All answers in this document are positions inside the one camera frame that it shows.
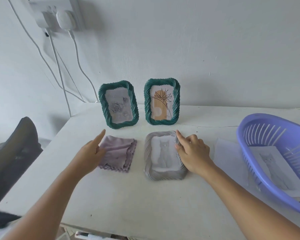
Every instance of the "thin wire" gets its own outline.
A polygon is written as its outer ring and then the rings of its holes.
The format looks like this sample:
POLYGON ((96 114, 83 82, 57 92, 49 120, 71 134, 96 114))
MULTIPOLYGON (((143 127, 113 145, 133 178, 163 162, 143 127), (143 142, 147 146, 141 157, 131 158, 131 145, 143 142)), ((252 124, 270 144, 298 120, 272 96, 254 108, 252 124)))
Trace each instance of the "thin wire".
MULTIPOLYGON (((38 49, 38 51, 39 51, 39 54, 40 54, 41 58, 43 59, 44 63, 46 63, 46 65, 47 65, 47 67, 49 68, 50 72, 52 73, 54 79, 56 80, 56 83, 58 84, 58 86, 59 86, 61 89, 63 89, 63 88, 60 86, 60 84, 59 84, 59 82, 58 82, 58 80, 57 80, 55 74, 53 73, 51 67, 49 66, 49 64, 47 63, 47 61, 45 60, 45 58, 43 57, 43 55, 42 55, 42 53, 41 53, 41 51, 40 51, 39 46, 38 46, 37 43, 33 40, 33 38, 31 37, 31 35, 28 33, 27 29, 26 29, 25 26, 23 25, 23 23, 22 23, 21 19, 19 18, 19 15, 17 14, 16 10, 14 9, 14 7, 13 7, 11 1, 8 0, 8 2, 9 2, 9 4, 10 4, 10 7, 12 8, 12 11, 13 11, 14 14, 16 15, 16 18, 18 19, 19 23, 21 24, 23 30, 24 30, 25 33, 28 35, 28 37, 30 38, 30 40, 32 41, 32 43, 37 47, 37 49, 38 49)), ((79 98, 79 97, 78 97, 77 95, 75 95, 74 93, 69 92, 68 90, 66 90, 66 92, 67 92, 67 93, 70 93, 71 95, 75 96, 77 99, 79 99, 79 100, 81 100, 82 102, 85 103, 85 101, 84 101, 83 99, 79 98)))
POLYGON ((75 52, 76 52, 76 55, 77 55, 77 62, 78 62, 78 66, 80 68, 80 71, 84 74, 84 76, 89 80, 92 88, 93 88, 93 91, 94 91, 94 94, 96 95, 96 101, 99 103, 99 99, 98 99, 98 96, 97 96, 97 93, 96 93, 96 89, 94 88, 93 84, 92 84, 92 81, 88 78, 88 76, 84 73, 84 71, 82 70, 81 68, 81 65, 80 65, 80 61, 79 61, 79 54, 78 54, 78 46, 77 46, 77 42, 75 40, 75 36, 73 34, 73 32, 71 30, 68 31, 69 32, 69 35, 70 37, 72 38, 73 42, 74 42, 74 47, 75 47, 75 52))
POLYGON ((72 76, 71 76, 70 72, 68 71, 68 68, 66 67, 65 63, 63 62, 63 59, 61 58, 61 56, 60 56, 59 52, 57 51, 57 49, 56 49, 56 53, 57 53, 58 56, 60 57, 60 60, 61 60, 62 64, 64 65, 65 69, 67 70, 67 72, 68 72, 68 74, 69 74, 69 76, 70 76, 70 78, 71 78, 73 84, 75 85, 75 88, 77 89, 78 93, 80 94, 80 97, 81 97, 82 100, 83 100, 84 98, 82 97, 81 93, 79 92, 79 89, 77 88, 77 85, 75 84, 75 81, 72 79, 72 76))
POLYGON ((51 42, 53 54, 54 54, 54 57, 55 57, 55 59, 56 59, 56 65, 57 65, 57 67, 58 67, 58 72, 59 72, 59 76, 60 76, 60 79, 61 79, 61 84, 62 84, 62 88, 63 88, 64 97, 65 97, 65 100, 66 100, 66 102, 67 102, 68 110, 69 110, 69 115, 70 115, 70 118, 71 118, 70 105, 69 105, 69 102, 68 102, 68 97, 67 97, 67 94, 66 94, 65 85, 64 85, 63 79, 62 79, 62 74, 61 74, 61 69, 60 69, 60 65, 59 65, 59 60, 58 60, 58 56, 57 56, 57 53, 56 53, 56 49, 55 49, 54 44, 53 44, 53 40, 52 40, 52 36, 51 36, 50 30, 46 29, 46 32, 47 32, 48 35, 49 35, 49 39, 50 39, 50 42, 51 42))

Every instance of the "power outlet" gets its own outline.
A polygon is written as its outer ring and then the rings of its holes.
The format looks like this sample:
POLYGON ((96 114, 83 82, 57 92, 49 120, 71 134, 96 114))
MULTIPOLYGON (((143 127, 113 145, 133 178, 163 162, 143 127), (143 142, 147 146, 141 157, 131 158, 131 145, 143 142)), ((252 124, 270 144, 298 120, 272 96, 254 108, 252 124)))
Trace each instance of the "power outlet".
POLYGON ((52 17, 53 27, 51 29, 54 32, 62 32, 56 18, 57 11, 61 10, 70 11, 72 13, 76 22, 75 31, 84 30, 84 19, 80 12, 78 0, 39 0, 30 1, 29 3, 34 15, 40 14, 41 12, 48 12, 52 17))

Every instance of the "purple basket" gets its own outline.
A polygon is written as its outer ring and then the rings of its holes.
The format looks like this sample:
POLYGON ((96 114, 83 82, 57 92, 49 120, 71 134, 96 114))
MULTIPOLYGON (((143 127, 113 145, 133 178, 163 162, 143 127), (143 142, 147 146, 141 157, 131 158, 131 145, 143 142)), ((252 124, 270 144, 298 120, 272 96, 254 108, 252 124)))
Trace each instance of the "purple basket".
POLYGON ((274 115, 254 113, 241 121, 237 129, 237 139, 244 161, 260 190, 272 194, 300 213, 300 202, 274 185, 249 149, 251 146, 276 146, 300 178, 300 125, 274 115))

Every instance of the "green picture frame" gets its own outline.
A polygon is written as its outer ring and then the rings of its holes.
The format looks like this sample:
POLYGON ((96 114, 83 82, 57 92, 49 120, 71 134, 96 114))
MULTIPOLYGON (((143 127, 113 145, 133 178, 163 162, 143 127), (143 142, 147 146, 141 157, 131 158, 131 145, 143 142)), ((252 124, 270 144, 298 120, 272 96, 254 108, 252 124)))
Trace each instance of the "green picture frame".
POLYGON ((179 119, 179 110, 180 110, 180 84, 174 78, 166 78, 166 79, 149 79, 144 86, 144 110, 145 110, 145 119, 151 125, 173 125, 179 119), (155 120, 151 118, 151 102, 152 96, 150 94, 151 88, 154 85, 170 85, 173 87, 173 116, 171 120, 155 120))
POLYGON ((136 101, 136 95, 134 94, 133 86, 130 82, 126 80, 113 82, 113 83, 104 83, 99 88, 99 100, 102 106, 103 115, 105 117, 107 125, 112 129, 120 129, 122 127, 126 126, 133 126, 135 125, 139 120, 139 111, 138 111, 138 105, 136 101), (128 95, 130 97, 131 102, 131 110, 132 110, 132 117, 133 119, 131 121, 124 121, 122 123, 113 123, 112 122, 112 116, 109 111, 109 104, 106 100, 106 91, 112 90, 116 88, 127 88, 128 89, 128 95))

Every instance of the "person's left arm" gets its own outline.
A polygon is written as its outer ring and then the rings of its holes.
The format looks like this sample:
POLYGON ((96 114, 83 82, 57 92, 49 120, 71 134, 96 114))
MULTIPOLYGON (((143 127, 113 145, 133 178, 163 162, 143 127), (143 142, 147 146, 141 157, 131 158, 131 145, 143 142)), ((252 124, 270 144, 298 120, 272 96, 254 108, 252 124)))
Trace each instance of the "person's left arm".
POLYGON ((2 240, 55 240, 62 216, 77 183, 99 165, 106 153, 104 149, 99 149, 105 132, 103 130, 79 150, 41 198, 2 240))

